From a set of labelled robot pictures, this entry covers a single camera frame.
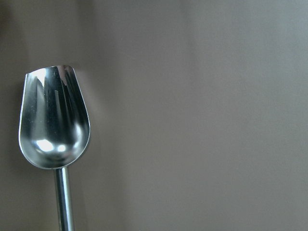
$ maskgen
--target gray wall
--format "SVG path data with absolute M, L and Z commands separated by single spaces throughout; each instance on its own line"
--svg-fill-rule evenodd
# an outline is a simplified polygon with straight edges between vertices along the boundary
M 57 230 L 18 147 L 25 73 L 70 64 L 77 231 L 308 227 L 308 1 L 0 1 L 0 229 Z

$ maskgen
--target shiny metal surface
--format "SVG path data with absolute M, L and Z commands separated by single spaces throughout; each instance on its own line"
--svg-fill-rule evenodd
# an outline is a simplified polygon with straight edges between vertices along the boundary
M 26 74 L 19 145 L 25 158 L 43 169 L 77 160 L 90 137 L 88 113 L 75 72 L 67 65 Z
M 54 170 L 54 181 L 58 201 L 59 227 L 61 231 L 73 231 L 73 211 L 71 205 L 71 193 L 68 180 L 68 168 Z

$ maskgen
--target metal scoop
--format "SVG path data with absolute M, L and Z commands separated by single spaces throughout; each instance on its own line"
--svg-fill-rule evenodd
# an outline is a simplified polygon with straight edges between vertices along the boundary
M 84 152 L 90 123 L 72 67 L 51 66 L 26 74 L 19 146 L 36 167 L 54 169 L 60 230 L 73 231 L 67 166 Z

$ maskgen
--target scoop bowl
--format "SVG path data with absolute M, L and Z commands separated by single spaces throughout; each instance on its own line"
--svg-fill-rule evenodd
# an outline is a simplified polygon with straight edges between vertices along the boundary
M 43 169 L 65 167 L 84 152 L 90 123 L 72 67 L 51 66 L 26 74 L 19 144 L 25 158 Z

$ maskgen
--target metal rod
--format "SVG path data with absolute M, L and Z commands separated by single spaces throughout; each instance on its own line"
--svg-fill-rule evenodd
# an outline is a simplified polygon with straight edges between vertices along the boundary
M 74 231 L 68 168 L 54 170 L 60 231 Z

